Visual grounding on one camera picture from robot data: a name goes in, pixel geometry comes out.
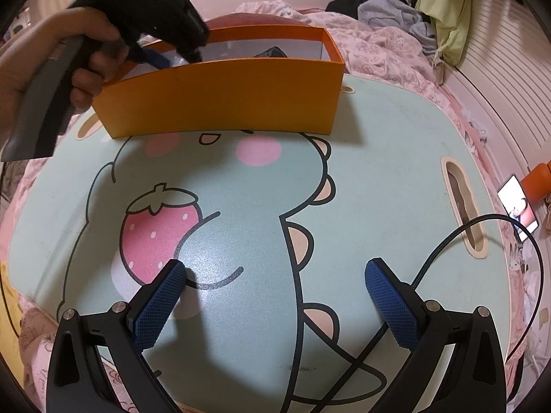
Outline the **dark red pillow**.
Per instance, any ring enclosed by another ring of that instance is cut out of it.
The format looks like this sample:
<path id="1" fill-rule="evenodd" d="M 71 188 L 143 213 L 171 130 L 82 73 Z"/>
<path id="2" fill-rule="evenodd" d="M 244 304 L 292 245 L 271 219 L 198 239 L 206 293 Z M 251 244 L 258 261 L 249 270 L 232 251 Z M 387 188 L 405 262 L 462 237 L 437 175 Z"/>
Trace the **dark red pillow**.
<path id="1" fill-rule="evenodd" d="M 209 29 L 247 25 L 302 25 L 300 21 L 272 14 L 231 13 L 206 22 Z"/>

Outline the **yellow cloth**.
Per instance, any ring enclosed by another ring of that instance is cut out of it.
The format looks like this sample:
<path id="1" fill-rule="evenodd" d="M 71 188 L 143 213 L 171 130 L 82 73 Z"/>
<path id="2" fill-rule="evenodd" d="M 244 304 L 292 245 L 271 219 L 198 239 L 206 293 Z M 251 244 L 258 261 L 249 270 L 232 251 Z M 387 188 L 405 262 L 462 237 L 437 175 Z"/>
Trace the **yellow cloth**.
<path id="1" fill-rule="evenodd" d="M 19 305 L 18 292 L 11 286 L 8 279 L 7 263 L 1 263 L 1 354 L 8 368 L 23 386 L 24 365 L 19 348 L 22 311 Z"/>

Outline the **orange cardboard box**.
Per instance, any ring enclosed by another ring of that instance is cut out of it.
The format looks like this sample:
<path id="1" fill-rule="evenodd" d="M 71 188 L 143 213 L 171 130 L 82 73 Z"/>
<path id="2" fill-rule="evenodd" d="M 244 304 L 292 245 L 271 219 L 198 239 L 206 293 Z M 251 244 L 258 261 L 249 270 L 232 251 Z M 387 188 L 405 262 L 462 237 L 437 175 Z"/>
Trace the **orange cardboard box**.
<path id="1" fill-rule="evenodd" d="M 154 70 L 126 62 L 93 109 L 113 138 L 177 131 L 274 130 L 327 135 L 344 60 L 323 28 L 257 24 L 214 29 L 202 61 Z"/>

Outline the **smartphone with lit screen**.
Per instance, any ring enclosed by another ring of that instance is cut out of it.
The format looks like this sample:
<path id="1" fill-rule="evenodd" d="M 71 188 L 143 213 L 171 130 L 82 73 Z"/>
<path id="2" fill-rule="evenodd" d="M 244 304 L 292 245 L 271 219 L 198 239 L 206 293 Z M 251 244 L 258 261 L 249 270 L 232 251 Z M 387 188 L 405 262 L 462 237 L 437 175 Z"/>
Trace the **smartphone with lit screen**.
<path id="1" fill-rule="evenodd" d="M 539 223 L 520 181 L 514 174 L 501 185 L 498 197 L 506 213 L 520 222 L 529 233 L 534 233 Z"/>

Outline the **black clothing on bed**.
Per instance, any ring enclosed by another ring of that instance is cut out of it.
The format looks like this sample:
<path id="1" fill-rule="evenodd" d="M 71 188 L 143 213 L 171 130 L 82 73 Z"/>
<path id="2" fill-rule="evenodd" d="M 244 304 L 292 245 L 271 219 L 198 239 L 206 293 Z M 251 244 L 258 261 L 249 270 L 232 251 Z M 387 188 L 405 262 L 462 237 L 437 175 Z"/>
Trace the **black clothing on bed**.
<path id="1" fill-rule="evenodd" d="M 358 7 L 369 0 L 332 0 L 326 6 L 326 12 L 340 13 L 351 18 L 358 18 Z"/>

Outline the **orange object by phone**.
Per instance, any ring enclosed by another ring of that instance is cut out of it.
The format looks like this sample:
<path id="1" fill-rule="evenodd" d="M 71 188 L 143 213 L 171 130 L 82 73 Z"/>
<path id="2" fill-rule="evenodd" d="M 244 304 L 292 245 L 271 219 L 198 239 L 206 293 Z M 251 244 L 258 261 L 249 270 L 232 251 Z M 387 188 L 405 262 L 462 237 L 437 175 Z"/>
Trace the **orange object by phone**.
<path id="1" fill-rule="evenodd" d="M 538 204 L 551 192 L 550 163 L 539 163 L 520 184 L 529 204 Z"/>

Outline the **pink floral blanket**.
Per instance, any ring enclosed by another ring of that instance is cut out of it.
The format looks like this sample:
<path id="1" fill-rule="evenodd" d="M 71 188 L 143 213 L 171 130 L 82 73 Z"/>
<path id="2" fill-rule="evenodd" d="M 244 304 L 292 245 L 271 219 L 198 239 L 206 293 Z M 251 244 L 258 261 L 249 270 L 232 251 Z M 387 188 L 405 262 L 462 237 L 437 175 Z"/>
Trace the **pink floral blanket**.
<path id="1" fill-rule="evenodd" d="M 484 146 L 484 130 L 472 125 L 459 102 L 444 89 L 421 44 L 397 27 L 369 28 L 353 18 L 322 9 L 294 9 L 282 0 L 246 2 L 237 13 L 275 16 L 326 29 L 345 60 L 349 74 L 387 82 L 426 98 L 442 109 L 470 146 Z"/>

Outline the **grey clothing pile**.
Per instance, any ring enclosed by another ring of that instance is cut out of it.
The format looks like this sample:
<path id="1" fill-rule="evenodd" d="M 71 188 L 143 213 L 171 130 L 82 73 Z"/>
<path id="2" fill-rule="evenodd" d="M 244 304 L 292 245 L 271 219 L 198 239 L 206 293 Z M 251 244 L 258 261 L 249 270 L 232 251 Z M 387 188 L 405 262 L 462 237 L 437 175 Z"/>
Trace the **grey clothing pile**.
<path id="1" fill-rule="evenodd" d="M 426 56 L 438 50 L 429 18 L 402 0 L 368 0 L 358 6 L 358 20 L 371 29 L 395 27 L 405 31 L 417 39 Z"/>

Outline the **light green hanging garment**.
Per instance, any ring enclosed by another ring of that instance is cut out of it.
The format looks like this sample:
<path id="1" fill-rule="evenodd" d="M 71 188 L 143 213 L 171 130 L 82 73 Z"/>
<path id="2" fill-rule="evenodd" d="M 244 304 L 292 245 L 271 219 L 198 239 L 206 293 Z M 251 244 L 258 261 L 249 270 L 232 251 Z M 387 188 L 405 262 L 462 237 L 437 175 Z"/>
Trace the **light green hanging garment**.
<path id="1" fill-rule="evenodd" d="M 467 45 L 472 0 L 417 0 L 416 9 L 432 19 L 439 57 L 458 65 Z"/>

